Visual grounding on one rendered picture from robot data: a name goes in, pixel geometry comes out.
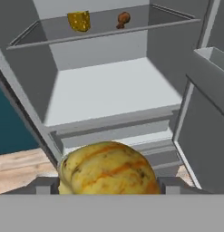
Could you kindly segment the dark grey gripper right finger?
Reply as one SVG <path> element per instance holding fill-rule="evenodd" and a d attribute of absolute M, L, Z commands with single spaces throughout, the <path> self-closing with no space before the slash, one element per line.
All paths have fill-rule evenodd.
<path fill-rule="evenodd" d="M 161 194 L 207 194 L 207 191 L 189 186 L 180 177 L 157 177 Z"/>

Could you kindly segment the grey fridge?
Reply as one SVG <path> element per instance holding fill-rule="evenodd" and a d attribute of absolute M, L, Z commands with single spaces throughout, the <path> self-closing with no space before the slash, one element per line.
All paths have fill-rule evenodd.
<path fill-rule="evenodd" d="M 178 24 L 8 50 L 37 20 L 156 4 L 194 15 Z M 52 163 L 117 140 L 160 175 L 180 165 L 171 138 L 192 52 L 211 0 L 0 0 L 0 88 Z"/>

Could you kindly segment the yellow cheese wedge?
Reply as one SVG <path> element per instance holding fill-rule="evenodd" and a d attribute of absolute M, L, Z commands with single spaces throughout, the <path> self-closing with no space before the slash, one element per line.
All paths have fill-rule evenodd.
<path fill-rule="evenodd" d="M 76 32 L 87 32 L 91 28 L 90 13 L 79 11 L 67 14 L 71 28 Z"/>

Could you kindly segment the brown chicken drumstick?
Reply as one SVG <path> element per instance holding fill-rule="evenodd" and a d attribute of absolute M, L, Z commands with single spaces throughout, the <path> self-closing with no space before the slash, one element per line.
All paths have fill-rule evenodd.
<path fill-rule="evenodd" d="M 116 25 L 117 29 L 122 29 L 125 24 L 129 23 L 131 16 L 128 12 L 122 12 L 118 15 L 118 24 Z"/>

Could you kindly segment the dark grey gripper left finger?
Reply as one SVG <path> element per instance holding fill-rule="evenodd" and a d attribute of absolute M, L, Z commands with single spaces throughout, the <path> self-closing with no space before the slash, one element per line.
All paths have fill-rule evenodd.
<path fill-rule="evenodd" d="M 37 177 L 28 185 L 7 191 L 7 194 L 53 195 L 58 194 L 58 177 Z"/>

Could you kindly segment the grey fridge door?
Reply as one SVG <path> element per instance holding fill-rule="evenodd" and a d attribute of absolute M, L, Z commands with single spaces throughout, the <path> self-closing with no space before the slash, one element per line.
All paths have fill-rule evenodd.
<path fill-rule="evenodd" d="M 173 143 L 196 188 L 224 194 L 224 0 L 213 0 L 187 70 Z"/>

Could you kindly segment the glass fridge shelf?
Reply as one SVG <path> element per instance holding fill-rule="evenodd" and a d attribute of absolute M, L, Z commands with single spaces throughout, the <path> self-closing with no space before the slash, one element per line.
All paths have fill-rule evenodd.
<path fill-rule="evenodd" d="M 118 14 L 124 11 L 131 15 L 131 20 L 124 29 L 117 29 Z M 94 12 L 90 13 L 90 19 L 91 28 L 86 33 L 75 32 L 66 16 L 37 20 L 19 34 L 7 46 L 7 49 L 58 44 L 200 21 L 194 15 L 156 4 Z"/>

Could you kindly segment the yellow orange squash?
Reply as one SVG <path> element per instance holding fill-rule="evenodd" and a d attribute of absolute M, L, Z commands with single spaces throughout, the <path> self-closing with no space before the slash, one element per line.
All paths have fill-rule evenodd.
<path fill-rule="evenodd" d="M 160 194 L 154 171 L 133 148 L 115 141 L 70 152 L 58 169 L 60 194 Z"/>

